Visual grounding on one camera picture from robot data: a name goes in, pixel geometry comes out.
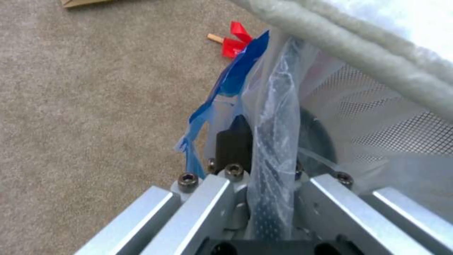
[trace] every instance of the hex bolt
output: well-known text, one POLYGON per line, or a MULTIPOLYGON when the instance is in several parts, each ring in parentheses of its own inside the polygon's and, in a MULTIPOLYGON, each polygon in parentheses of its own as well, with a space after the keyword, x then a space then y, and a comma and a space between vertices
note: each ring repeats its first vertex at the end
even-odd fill
POLYGON ((178 187, 181 192, 192 193, 198 187, 198 176, 194 173, 182 173, 178 177, 178 187))
POLYGON ((336 172, 335 178, 348 189, 354 184, 354 179, 345 172, 336 172))
POLYGON ((225 167, 225 177, 232 181, 240 181, 244 177, 244 169, 239 164, 229 164, 225 167))
POLYGON ((207 172, 210 174, 215 174, 216 172, 216 159, 213 157, 207 160, 207 172))

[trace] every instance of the silver aluminum beam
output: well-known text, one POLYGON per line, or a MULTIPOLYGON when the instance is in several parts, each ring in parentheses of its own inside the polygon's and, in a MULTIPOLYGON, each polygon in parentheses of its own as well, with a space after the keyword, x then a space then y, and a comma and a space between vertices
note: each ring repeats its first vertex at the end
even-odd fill
POLYGON ((80 248, 76 255, 139 254, 180 204, 179 196, 153 186, 80 248))
POLYGON ((346 236, 365 254, 430 254, 328 174, 304 183, 296 202, 297 213, 324 240, 346 236))
POLYGON ((206 237, 221 237, 234 199, 229 180, 208 175, 141 254, 195 254, 206 237))
POLYGON ((435 254, 453 254, 453 225, 397 190, 374 191, 366 201, 435 254))

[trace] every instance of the beige carpet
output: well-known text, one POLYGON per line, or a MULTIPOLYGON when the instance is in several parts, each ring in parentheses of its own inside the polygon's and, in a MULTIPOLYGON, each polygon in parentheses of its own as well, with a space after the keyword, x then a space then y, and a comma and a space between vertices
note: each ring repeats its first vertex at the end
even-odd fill
POLYGON ((228 64, 225 0, 0 1, 0 250, 70 254, 151 185, 228 64))

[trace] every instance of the clear plastic bag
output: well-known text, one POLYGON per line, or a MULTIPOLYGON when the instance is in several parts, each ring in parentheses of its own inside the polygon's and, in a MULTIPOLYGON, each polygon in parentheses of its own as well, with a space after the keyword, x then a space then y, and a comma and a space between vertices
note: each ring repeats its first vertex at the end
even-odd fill
MULTIPOLYGON (((204 119, 210 121, 208 157, 215 135, 236 115, 243 114, 253 131, 248 238, 291 238, 297 160, 311 177, 347 172, 356 193, 393 186, 451 215, 452 124, 278 29, 253 60, 237 94, 215 97, 204 119), (432 167, 438 171, 421 173, 432 167)), ((194 133, 188 129, 183 139, 187 134, 194 133)), ((193 165, 187 167, 193 172, 193 165)))

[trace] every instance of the black plastic part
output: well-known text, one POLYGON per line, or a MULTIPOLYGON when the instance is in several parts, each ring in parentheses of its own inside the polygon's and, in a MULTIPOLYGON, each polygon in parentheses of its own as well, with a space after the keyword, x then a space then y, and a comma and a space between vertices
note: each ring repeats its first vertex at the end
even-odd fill
POLYGON ((198 249, 197 255, 357 255, 347 242, 314 242, 306 240, 209 240, 198 249))
POLYGON ((215 174, 233 163, 240 164, 244 171, 250 173, 252 148, 253 136, 249 123, 243 115, 238 115, 229 129, 217 134, 215 174))
MULTIPOLYGON (((300 109, 299 148, 306 148, 333 163, 337 162, 332 140, 321 122, 304 108, 300 109)), ((310 177, 325 173, 334 176, 334 170, 315 159, 298 153, 298 160, 310 177)))

